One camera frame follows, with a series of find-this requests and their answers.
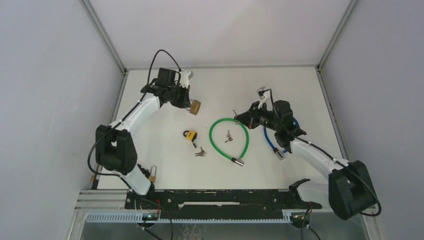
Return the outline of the large brass padlock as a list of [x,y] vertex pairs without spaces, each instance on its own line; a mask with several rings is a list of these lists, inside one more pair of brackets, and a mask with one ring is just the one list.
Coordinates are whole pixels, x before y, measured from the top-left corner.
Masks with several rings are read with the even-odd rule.
[[200,101],[198,101],[197,99],[190,99],[189,100],[189,103],[190,103],[190,105],[187,108],[188,112],[190,114],[196,116],[198,114],[198,112],[200,111],[200,108],[201,108],[201,104],[202,103]]

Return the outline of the green lock silver keys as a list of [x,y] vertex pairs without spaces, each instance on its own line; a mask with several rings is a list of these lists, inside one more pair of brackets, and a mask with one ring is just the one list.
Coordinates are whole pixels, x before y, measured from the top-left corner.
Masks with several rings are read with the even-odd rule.
[[230,131],[227,131],[225,143],[231,142],[233,140]]

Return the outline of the yellow tag padlock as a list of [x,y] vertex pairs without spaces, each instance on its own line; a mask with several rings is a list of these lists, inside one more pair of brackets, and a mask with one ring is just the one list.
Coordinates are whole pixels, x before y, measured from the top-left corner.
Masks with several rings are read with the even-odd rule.
[[195,140],[197,139],[198,133],[194,130],[185,130],[183,132],[183,136],[192,143],[194,148],[197,148],[197,145],[195,144]]

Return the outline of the blue cable lock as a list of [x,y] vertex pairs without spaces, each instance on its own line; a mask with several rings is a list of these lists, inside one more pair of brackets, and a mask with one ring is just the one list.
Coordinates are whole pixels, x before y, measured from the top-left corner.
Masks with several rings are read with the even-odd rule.
[[282,161],[285,158],[285,153],[287,153],[288,151],[284,148],[282,149],[278,149],[276,146],[274,146],[274,144],[271,142],[268,132],[267,132],[267,122],[264,121],[264,126],[263,126],[263,134],[264,137],[268,143],[268,145],[270,146],[270,148],[272,149],[273,153],[277,156],[277,158]]

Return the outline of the brass padlock silver keys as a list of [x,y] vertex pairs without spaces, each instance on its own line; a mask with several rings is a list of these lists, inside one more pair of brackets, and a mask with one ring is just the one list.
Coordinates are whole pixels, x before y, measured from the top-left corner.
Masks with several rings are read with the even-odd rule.
[[194,154],[196,157],[205,157],[207,155],[206,151],[200,147],[200,152]]

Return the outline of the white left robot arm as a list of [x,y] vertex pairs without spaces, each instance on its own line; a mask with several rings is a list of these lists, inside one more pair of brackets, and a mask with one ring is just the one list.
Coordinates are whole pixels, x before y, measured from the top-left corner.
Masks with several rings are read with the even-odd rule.
[[128,113],[109,125],[100,125],[95,131],[95,161],[120,178],[130,191],[137,194],[137,202],[149,209],[156,203],[152,182],[137,165],[138,154],[133,137],[146,120],[164,104],[179,109],[192,106],[189,98],[193,71],[160,68],[157,77],[141,89],[141,97]]

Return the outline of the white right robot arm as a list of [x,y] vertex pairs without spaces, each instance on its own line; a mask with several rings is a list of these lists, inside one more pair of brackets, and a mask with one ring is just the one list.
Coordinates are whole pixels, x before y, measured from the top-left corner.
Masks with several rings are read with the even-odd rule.
[[325,177],[326,183],[307,178],[297,181],[289,194],[293,207],[302,208],[308,202],[319,204],[331,209],[342,220],[358,214],[370,216],[366,210],[373,206],[378,207],[376,215],[381,213],[381,203],[366,165],[360,160],[336,158],[307,139],[307,133],[295,124],[288,101],[274,102],[271,110],[265,103],[256,101],[234,119],[249,129],[262,126],[274,131],[280,147],[303,159]]

